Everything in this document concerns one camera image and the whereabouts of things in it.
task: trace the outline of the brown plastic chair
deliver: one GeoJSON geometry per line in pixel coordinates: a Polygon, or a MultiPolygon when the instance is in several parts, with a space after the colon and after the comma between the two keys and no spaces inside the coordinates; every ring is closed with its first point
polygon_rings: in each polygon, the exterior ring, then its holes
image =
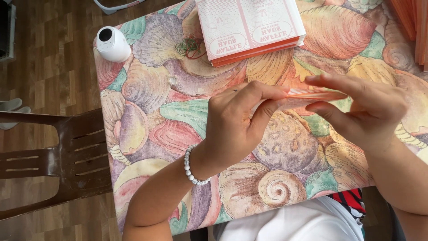
{"type": "Polygon", "coordinates": [[[112,191],[101,109],[75,116],[0,111],[0,123],[27,122],[55,127],[52,148],[0,153],[0,179],[59,177],[58,193],[47,200],[0,211],[0,220],[112,191]]]}

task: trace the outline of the table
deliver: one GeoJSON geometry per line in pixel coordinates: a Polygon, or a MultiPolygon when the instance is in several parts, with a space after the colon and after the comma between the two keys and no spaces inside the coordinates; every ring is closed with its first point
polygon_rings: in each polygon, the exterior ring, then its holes
{"type": "MultiPolygon", "coordinates": [[[[326,72],[402,87],[410,109],[396,134],[428,160],[428,84],[418,77],[427,75],[414,63],[411,44],[385,4],[296,2],[307,31],[304,46],[217,69],[206,55],[191,60],[176,51],[183,38],[202,39],[194,0],[117,26],[132,48],[123,63],[102,59],[94,46],[121,231],[138,187],[205,138],[208,99],[244,81],[311,88],[302,84],[305,76],[326,72]]],[[[351,100],[333,103],[347,111],[351,100]]],[[[277,111],[260,145],[210,184],[193,187],[169,222],[178,234],[370,185],[362,150],[326,121],[304,108],[277,111]]]]}

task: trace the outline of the white cylindrical device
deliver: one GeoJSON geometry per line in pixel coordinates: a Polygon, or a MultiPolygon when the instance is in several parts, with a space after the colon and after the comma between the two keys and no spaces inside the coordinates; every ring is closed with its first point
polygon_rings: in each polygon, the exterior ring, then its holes
{"type": "Polygon", "coordinates": [[[131,48],[123,33],[115,27],[104,27],[97,34],[97,49],[100,55],[112,62],[123,62],[131,55],[131,48]]]}

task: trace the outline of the white slipper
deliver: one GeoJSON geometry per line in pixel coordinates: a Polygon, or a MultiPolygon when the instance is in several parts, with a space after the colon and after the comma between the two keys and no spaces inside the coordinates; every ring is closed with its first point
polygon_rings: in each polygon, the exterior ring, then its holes
{"type": "MultiPolygon", "coordinates": [[[[24,106],[21,109],[15,111],[15,112],[20,112],[20,113],[31,113],[31,108],[28,106],[24,106]]],[[[0,129],[2,130],[9,130],[12,127],[18,125],[18,122],[14,122],[14,123],[0,123],[0,129]]]]}
{"type": "Polygon", "coordinates": [[[19,98],[9,101],[0,101],[0,111],[13,111],[22,105],[22,100],[19,98]]]}

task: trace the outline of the stack of paper bags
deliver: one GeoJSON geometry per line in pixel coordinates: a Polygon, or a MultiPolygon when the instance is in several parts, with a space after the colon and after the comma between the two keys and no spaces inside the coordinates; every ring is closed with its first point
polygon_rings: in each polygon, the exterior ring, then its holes
{"type": "Polygon", "coordinates": [[[208,60],[215,67],[303,45],[295,0],[196,0],[208,60]]]}
{"type": "Polygon", "coordinates": [[[409,39],[416,40],[415,61],[428,71],[428,0],[391,0],[409,39]]]}

